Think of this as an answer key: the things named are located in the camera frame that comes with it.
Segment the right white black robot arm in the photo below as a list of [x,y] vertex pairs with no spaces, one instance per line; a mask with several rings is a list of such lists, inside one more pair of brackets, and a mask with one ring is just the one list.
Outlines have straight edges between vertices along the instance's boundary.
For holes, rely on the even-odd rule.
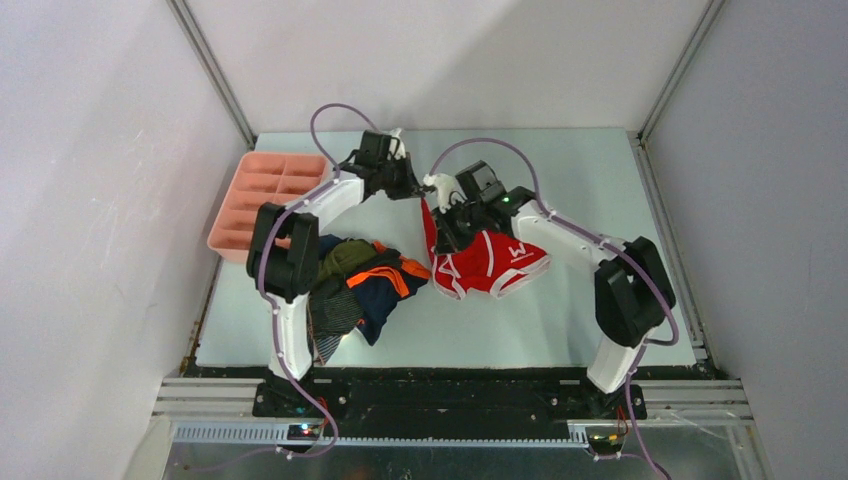
[[441,293],[461,300],[476,290],[502,298],[544,274],[554,259],[588,276],[601,340],[581,402],[596,418],[616,411],[641,349],[675,305],[656,245],[585,230],[535,191],[507,190],[483,161],[455,176],[428,174],[423,186],[436,195],[436,207],[421,208],[431,278]]

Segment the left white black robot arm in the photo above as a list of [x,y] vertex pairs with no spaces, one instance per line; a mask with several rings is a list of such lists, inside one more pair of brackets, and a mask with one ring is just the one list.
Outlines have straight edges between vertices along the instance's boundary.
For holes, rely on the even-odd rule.
[[316,403],[315,388],[301,378],[313,365],[307,307],[319,270],[321,227],[380,191],[392,200],[424,192],[399,129],[365,131],[347,160],[332,163],[327,180],[284,205],[266,202],[257,211],[246,271],[269,305],[269,368],[289,379],[277,402],[292,416],[308,414]]

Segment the red white underwear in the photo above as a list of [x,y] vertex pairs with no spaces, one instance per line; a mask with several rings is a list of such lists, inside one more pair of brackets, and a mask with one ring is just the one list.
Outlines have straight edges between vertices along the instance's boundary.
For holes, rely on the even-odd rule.
[[425,200],[420,202],[431,280],[442,294],[462,300],[471,291],[502,298],[546,273],[550,255],[504,233],[484,230],[471,246],[452,254],[435,252],[437,230]]

